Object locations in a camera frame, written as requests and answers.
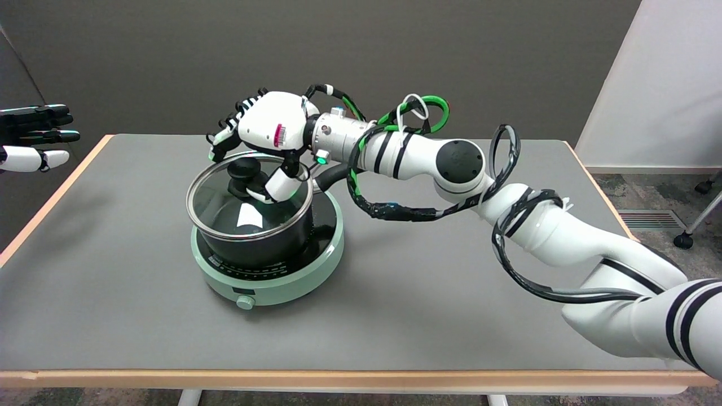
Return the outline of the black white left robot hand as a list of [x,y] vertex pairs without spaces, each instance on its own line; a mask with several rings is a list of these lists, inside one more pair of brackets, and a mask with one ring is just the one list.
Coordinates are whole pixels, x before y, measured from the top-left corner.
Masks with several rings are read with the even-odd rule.
[[1,110],[2,172],[45,173],[70,159],[64,149],[39,149],[42,144],[80,140],[79,131],[61,127],[74,121],[64,104],[31,105]]

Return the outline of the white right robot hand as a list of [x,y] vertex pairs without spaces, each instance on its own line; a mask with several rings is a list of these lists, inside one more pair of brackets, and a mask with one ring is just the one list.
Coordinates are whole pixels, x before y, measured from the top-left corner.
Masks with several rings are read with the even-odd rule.
[[269,175],[256,200],[270,205],[289,200],[309,178],[300,163],[309,142],[304,132],[307,120],[319,110],[305,96],[282,91],[266,92],[237,103],[236,113],[220,122],[216,134],[207,134],[209,159],[221,162],[226,154],[242,144],[267,155],[281,157],[279,168]]

